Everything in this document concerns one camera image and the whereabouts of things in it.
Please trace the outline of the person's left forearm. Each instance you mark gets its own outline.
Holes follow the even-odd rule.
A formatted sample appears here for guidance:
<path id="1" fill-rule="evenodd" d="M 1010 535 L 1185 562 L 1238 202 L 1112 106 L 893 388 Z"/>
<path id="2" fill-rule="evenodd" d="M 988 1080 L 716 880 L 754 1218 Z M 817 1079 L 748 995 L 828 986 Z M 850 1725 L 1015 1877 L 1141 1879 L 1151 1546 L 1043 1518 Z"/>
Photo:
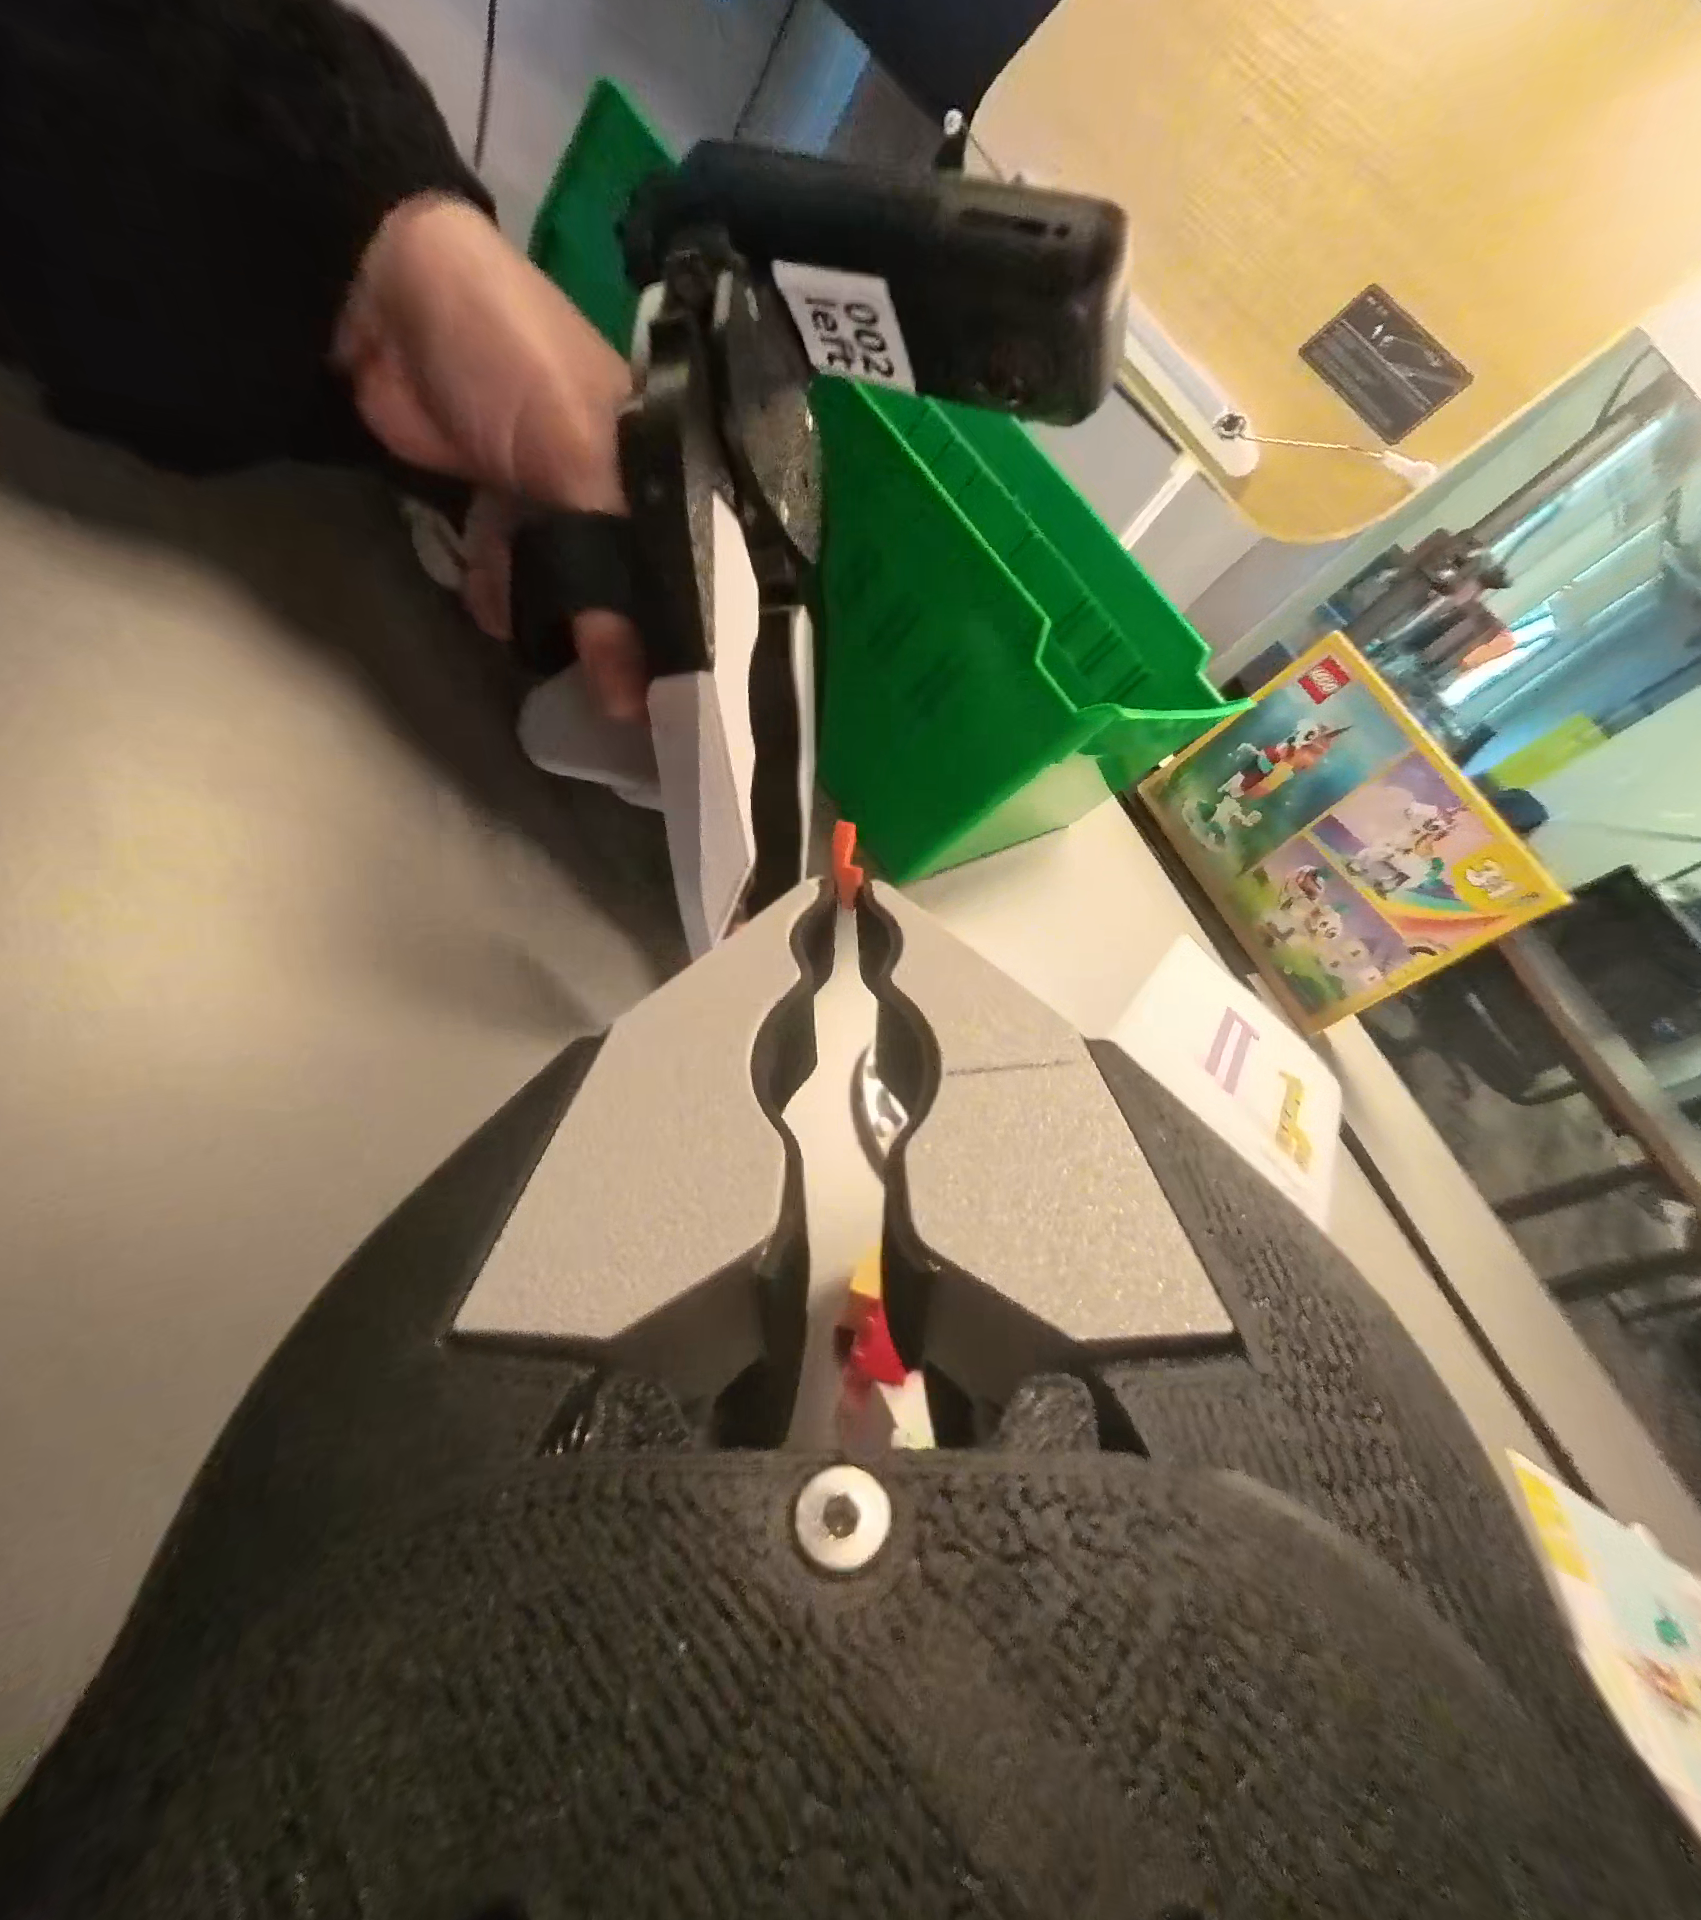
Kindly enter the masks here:
<path id="1" fill-rule="evenodd" d="M 370 458 L 334 332 L 425 196 L 494 216 L 345 4 L 0 4 L 0 360 L 79 435 L 184 474 Z"/>

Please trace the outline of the white round studded plate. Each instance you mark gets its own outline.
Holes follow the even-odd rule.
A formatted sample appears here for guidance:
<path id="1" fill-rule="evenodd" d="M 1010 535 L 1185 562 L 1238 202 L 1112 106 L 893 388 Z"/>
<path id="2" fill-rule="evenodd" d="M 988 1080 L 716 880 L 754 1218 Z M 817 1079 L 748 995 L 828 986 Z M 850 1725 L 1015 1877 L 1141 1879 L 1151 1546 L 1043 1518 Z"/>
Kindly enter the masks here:
<path id="1" fill-rule="evenodd" d="M 853 1123 L 863 1156 L 882 1173 L 937 1092 L 937 1070 L 917 1045 L 875 1040 L 853 1070 Z"/>

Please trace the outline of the dark metal shelving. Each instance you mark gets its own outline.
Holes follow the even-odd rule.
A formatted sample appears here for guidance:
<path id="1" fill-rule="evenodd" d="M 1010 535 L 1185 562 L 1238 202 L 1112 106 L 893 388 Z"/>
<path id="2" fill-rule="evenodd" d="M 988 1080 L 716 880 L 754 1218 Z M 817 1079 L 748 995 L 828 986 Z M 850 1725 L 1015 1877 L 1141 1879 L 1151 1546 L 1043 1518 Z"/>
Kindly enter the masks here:
<path id="1" fill-rule="evenodd" d="M 1364 1033 L 1701 1501 L 1701 894 L 1589 880 Z"/>

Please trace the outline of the colourful brick assembly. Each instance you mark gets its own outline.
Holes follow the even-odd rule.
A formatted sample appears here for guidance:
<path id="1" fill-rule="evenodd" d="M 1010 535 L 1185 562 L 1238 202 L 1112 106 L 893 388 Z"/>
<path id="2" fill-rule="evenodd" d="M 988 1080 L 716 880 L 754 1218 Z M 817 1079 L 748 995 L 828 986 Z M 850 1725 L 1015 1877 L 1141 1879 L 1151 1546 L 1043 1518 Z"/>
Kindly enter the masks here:
<path id="1" fill-rule="evenodd" d="M 927 1374 L 906 1365 L 889 1323 L 880 1246 L 870 1246 L 850 1274 L 834 1355 L 838 1444 L 855 1455 L 938 1447 Z"/>

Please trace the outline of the thick instruction booklet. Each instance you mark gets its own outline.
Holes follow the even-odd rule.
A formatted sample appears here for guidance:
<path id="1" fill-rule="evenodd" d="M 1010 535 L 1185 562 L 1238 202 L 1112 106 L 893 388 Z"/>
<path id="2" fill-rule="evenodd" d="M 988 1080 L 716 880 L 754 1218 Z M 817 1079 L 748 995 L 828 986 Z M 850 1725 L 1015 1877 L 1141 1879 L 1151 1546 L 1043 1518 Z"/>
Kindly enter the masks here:
<path id="1" fill-rule="evenodd" d="M 1106 1039 L 1315 1226 L 1333 1225 L 1342 1086 L 1282 1015 L 1178 937 Z"/>

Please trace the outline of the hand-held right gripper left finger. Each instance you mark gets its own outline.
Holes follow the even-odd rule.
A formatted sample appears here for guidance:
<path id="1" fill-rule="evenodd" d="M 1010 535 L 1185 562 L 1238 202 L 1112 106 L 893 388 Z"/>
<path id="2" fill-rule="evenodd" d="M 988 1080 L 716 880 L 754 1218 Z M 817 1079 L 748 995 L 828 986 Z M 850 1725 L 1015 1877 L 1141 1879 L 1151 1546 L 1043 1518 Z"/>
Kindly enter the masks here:
<path id="1" fill-rule="evenodd" d="M 718 1447 L 790 1432 L 808 1339 L 812 884 L 599 1039 L 452 1334 L 658 1382 Z"/>

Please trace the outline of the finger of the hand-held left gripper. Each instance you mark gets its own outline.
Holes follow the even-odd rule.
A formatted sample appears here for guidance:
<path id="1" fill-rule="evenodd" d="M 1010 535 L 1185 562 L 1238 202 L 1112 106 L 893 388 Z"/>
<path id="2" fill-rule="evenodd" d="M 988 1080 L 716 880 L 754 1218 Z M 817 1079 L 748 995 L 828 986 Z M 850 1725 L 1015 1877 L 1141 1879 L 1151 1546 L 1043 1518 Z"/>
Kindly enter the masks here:
<path id="1" fill-rule="evenodd" d="M 814 628 L 803 604 L 764 613 L 752 654 L 752 902 L 812 872 Z"/>
<path id="2" fill-rule="evenodd" d="M 726 938 L 756 865 L 750 670 L 759 628 L 759 583 L 742 526 L 715 523 L 715 663 L 648 689 L 674 905 L 692 959 Z"/>

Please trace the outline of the yellow toy set box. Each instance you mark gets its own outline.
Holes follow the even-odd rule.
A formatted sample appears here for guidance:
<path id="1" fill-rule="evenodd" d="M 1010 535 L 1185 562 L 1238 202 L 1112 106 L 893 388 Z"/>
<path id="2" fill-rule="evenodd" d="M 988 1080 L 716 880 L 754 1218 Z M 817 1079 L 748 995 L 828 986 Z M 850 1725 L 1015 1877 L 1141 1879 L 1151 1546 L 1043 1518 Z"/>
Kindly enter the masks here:
<path id="1" fill-rule="evenodd" d="M 1573 902 L 1342 634 L 1143 780 L 1139 801 L 1310 1034 Z"/>

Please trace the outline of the person's left hand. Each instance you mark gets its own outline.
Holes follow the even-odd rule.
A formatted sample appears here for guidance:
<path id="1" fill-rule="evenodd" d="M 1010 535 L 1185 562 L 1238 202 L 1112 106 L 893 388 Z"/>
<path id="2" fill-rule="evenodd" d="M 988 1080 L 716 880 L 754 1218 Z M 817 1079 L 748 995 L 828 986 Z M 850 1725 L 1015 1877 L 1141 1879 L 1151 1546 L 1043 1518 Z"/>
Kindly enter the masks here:
<path id="1" fill-rule="evenodd" d="M 625 512 L 625 364 L 479 207 L 420 195 L 381 218 L 331 364 L 388 454 L 471 489 L 461 601 L 490 639 L 511 634 L 509 544 L 527 517 Z"/>

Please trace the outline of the green plastic bin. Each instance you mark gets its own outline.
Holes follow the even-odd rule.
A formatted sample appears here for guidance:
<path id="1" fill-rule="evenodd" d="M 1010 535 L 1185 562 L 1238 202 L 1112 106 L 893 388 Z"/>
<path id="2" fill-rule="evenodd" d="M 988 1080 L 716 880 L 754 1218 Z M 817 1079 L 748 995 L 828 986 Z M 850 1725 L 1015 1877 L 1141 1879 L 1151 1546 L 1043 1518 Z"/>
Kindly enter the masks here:
<path id="1" fill-rule="evenodd" d="M 630 357 L 615 223 L 677 164 L 622 89 L 592 87 L 529 258 Z M 1232 715 L 1207 646 L 1019 418 L 817 379 L 822 451 L 814 797 L 906 883 L 1022 844 L 1143 780 Z M 570 622 L 594 713 L 640 723 L 641 642 Z"/>

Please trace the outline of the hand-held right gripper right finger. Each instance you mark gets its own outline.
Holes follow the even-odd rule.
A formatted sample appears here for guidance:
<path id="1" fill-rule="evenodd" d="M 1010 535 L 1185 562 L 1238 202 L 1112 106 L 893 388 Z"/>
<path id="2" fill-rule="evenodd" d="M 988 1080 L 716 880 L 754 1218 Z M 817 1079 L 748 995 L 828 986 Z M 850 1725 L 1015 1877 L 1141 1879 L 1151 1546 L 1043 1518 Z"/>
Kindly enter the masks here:
<path id="1" fill-rule="evenodd" d="M 878 1171 L 889 1323 L 937 1439 L 983 1447 L 1063 1378 L 1105 1449 L 1143 1447 L 1105 1371 L 1227 1359 L 1237 1330 L 1093 1047 L 897 889 L 868 884 L 855 927 L 873 1042 L 937 1070 Z"/>

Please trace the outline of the large instruction leaflet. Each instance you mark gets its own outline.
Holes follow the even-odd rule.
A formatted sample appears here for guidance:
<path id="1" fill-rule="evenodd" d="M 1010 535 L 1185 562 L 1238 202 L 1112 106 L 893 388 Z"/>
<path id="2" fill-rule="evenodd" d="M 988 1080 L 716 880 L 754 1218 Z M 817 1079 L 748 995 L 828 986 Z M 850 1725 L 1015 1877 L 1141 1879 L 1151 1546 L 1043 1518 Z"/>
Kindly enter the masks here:
<path id="1" fill-rule="evenodd" d="M 1507 1461 L 1590 1683 L 1701 1839 L 1701 1579 L 1640 1524 Z"/>

